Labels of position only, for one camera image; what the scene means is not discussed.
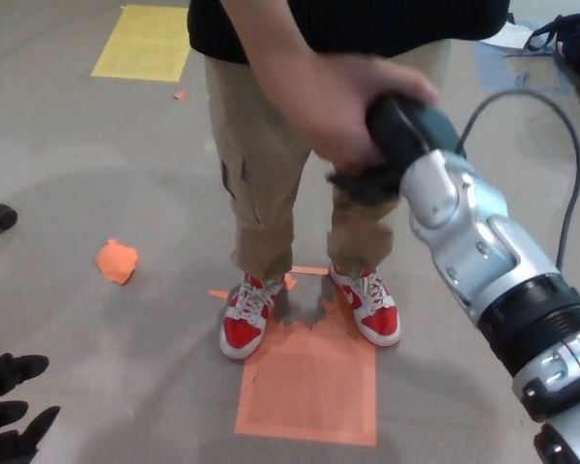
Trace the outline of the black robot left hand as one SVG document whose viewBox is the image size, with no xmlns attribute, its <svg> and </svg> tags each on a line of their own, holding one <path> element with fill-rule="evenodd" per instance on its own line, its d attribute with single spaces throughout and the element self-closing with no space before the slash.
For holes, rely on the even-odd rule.
<svg viewBox="0 0 580 464">
<path fill-rule="evenodd" d="M 0 356 L 0 464 L 30 464 L 39 450 L 40 441 L 60 412 L 59 406 L 51 406 L 37 415 L 23 432 L 1 430 L 21 420 L 29 408 L 26 401 L 4 401 L 2 397 L 42 375 L 48 366 L 49 358 L 43 355 L 15 357 L 5 353 Z"/>
</svg>

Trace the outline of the person's bare right hand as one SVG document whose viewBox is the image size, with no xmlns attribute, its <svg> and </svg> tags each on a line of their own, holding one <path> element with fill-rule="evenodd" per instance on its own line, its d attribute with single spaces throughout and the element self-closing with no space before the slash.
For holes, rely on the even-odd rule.
<svg viewBox="0 0 580 464">
<path fill-rule="evenodd" d="M 313 151 L 346 172 L 382 162 L 365 122 L 367 107 L 378 95 L 394 92 L 426 103 L 437 97 L 419 71 L 358 55 L 287 57 L 262 77 L 262 84 Z"/>
</svg>

